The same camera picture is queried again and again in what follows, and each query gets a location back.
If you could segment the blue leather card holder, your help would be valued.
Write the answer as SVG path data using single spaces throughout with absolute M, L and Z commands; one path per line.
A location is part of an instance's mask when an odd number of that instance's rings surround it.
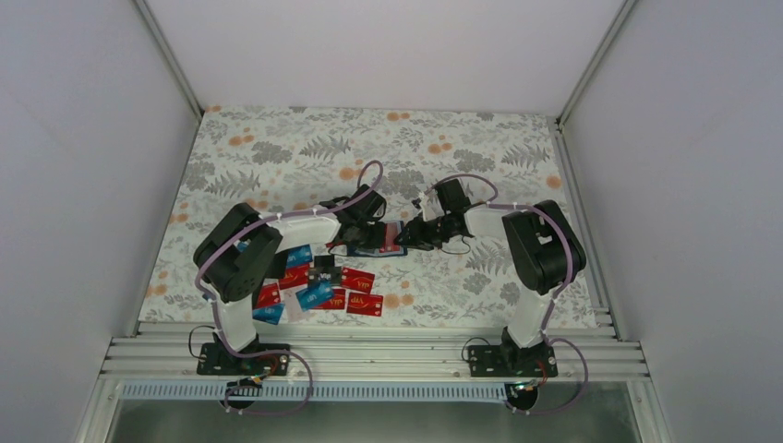
M 383 242 L 384 242 L 384 235 L 383 235 L 383 238 L 382 238 L 382 242 L 379 245 L 377 245 L 376 247 L 370 248 L 368 246 L 367 247 L 360 247 L 360 246 L 350 245 L 346 249 L 346 254 L 347 254 L 348 257 L 386 258 L 386 257 L 383 257 L 379 253 L 379 248 L 383 246 Z M 405 256 L 408 255 L 407 247 L 404 247 L 404 250 L 405 250 L 406 254 L 404 256 L 400 256 L 400 257 L 405 257 Z

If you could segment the red vip card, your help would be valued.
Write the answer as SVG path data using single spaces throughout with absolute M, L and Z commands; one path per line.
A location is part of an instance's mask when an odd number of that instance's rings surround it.
M 395 243 L 396 237 L 401 231 L 402 224 L 399 221 L 389 221 L 385 224 L 383 246 L 379 248 L 379 253 L 383 257 L 399 257 L 406 254 L 404 248 Z

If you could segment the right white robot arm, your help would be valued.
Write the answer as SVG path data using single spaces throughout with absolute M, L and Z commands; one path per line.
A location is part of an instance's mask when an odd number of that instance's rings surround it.
M 455 236 L 504 240 L 512 264 L 528 294 L 521 297 L 500 351 L 502 368 L 521 376 L 536 362 L 534 346 L 548 341 L 548 323 L 564 289 L 586 266 L 586 254 L 560 205 L 551 199 L 535 205 L 494 201 L 473 203 L 460 182 L 471 174 L 448 176 L 419 197 L 419 213 L 406 223 L 395 244 L 411 249 L 440 249 Z

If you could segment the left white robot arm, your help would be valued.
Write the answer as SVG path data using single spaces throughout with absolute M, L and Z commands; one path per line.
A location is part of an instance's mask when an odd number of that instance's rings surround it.
M 305 210 L 263 215 L 246 203 L 229 210 L 193 261 L 195 286 L 211 307 L 223 343 L 220 360 L 230 371 L 246 373 L 257 361 L 251 298 L 273 272 L 284 270 L 283 254 L 313 244 L 378 247 L 385 206 L 379 193 L 362 186 L 352 196 Z

